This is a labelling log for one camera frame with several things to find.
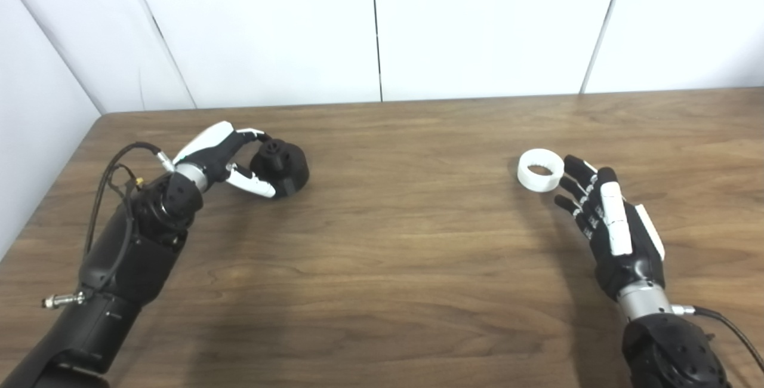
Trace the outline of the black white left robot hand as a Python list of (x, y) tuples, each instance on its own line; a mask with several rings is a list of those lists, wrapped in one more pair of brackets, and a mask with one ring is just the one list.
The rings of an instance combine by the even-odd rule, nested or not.
[(276, 189), (260, 180), (256, 173), (233, 162), (243, 146), (269, 141), (270, 136), (254, 128), (235, 129), (231, 122), (221, 121), (199, 133), (172, 160), (174, 171), (182, 173), (207, 192), (213, 184), (226, 182), (241, 190), (265, 198), (274, 198)]

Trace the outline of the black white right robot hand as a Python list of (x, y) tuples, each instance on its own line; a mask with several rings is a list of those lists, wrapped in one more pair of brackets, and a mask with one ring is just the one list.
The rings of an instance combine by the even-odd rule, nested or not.
[(594, 276), (610, 298), (637, 282), (666, 286), (660, 237), (641, 205), (623, 196), (615, 170), (599, 170), (573, 155), (563, 158), (564, 174), (554, 204), (568, 212), (594, 257)]

